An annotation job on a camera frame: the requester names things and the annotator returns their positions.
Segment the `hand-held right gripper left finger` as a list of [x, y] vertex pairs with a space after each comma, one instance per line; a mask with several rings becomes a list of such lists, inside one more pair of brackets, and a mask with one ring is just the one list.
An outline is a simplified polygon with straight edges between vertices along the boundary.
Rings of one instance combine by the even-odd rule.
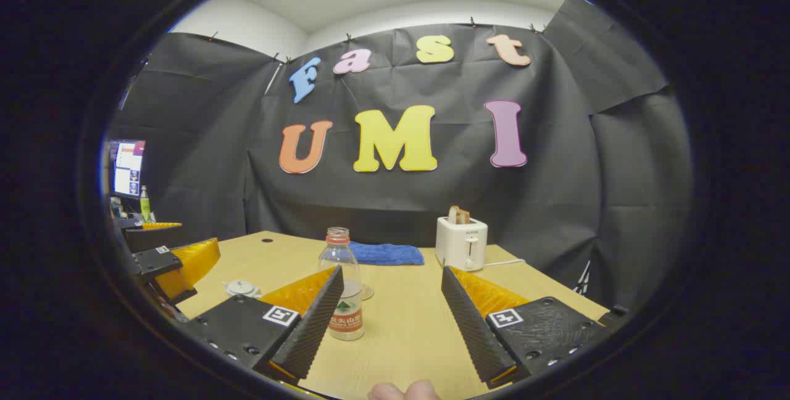
[[253, 298], [232, 296], [184, 324], [190, 337], [274, 380], [307, 378], [344, 290], [341, 266]]

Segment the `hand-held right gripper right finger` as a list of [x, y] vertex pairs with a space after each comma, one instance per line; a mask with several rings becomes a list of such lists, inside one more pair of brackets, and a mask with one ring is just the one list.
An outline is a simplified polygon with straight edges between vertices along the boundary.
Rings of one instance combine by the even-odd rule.
[[594, 319], [555, 297], [527, 301], [454, 266], [443, 268], [442, 293], [488, 388], [552, 371], [612, 327], [610, 312]]

